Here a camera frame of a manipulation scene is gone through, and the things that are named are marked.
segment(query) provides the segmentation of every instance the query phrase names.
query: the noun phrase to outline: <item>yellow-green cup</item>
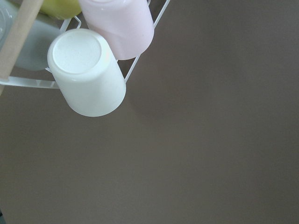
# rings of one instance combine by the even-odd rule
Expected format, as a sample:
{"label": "yellow-green cup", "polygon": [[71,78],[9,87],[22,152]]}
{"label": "yellow-green cup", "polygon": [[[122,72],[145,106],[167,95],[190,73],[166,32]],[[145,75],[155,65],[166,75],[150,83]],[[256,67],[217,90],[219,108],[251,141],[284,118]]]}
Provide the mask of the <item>yellow-green cup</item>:
{"label": "yellow-green cup", "polygon": [[78,15],[81,7],[78,0],[44,0],[41,11],[59,20],[65,20]]}

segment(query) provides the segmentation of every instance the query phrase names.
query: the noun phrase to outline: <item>gray surface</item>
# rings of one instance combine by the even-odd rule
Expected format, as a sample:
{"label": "gray surface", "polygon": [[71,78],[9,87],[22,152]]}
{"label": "gray surface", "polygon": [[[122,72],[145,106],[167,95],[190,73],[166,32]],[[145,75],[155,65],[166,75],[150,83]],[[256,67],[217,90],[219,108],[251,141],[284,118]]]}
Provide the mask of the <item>gray surface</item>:
{"label": "gray surface", "polygon": [[105,117],[5,88],[7,224],[298,223],[298,11],[172,0]]}

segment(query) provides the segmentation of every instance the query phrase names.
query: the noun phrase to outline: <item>rack wire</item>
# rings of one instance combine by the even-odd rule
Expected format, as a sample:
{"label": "rack wire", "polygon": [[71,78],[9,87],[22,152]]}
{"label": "rack wire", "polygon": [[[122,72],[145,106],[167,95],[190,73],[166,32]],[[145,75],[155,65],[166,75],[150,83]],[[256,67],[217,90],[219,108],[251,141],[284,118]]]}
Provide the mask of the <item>rack wire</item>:
{"label": "rack wire", "polygon": [[[164,3],[161,11],[159,12],[157,18],[155,19],[154,22],[154,28],[156,28],[157,24],[159,23],[164,11],[166,10],[168,4],[169,4],[170,0],[166,0],[166,2]],[[65,32],[71,22],[72,19],[75,19],[78,22],[77,28],[81,27],[81,20],[78,17],[74,17],[71,19],[67,19],[64,20],[63,24],[60,27],[61,32]],[[137,56],[129,71],[127,72],[126,76],[125,76],[125,82],[128,81],[128,79],[130,78],[132,71],[134,69],[134,67],[136,66],[139,58],[141,55]],[[0,84],[1,85],[9,85],[9,86],[19,86],[19,87],[28,87],[28,88],[43,88],[43,89],[59,89],[57,83],[55,81],[47,81],[47,80],[39,80],[39,79],[31,79],[31,78],[23,78],[23,77],[14,77],[14,76],[10,76],[8,77],[8,79],[1,79],[0,78]]]}

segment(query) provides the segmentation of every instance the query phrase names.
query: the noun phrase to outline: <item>white cup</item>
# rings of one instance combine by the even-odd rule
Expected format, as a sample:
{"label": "white cup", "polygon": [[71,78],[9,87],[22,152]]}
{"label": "white cup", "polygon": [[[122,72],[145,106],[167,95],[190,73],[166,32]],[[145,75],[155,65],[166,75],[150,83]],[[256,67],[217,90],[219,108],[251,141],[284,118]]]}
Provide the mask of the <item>white cup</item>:
{"label": "white cup", "polygon": [[97,117],[123,101],[126,84],[107,41],[88,29],[69,30],[48,51],[48,64],[68,105]]}

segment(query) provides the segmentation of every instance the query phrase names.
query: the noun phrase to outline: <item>wooden handle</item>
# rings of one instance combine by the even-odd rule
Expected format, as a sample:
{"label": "wooden handle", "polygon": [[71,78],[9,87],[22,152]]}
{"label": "wooden handle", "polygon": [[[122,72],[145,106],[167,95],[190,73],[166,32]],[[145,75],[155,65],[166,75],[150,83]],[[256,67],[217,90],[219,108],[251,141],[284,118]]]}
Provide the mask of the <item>wooden handle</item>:
{"label": "wooden handle", "polygon": [[23,0],[0,52],[0,78],[9,77],[42,4],[43,0]]}

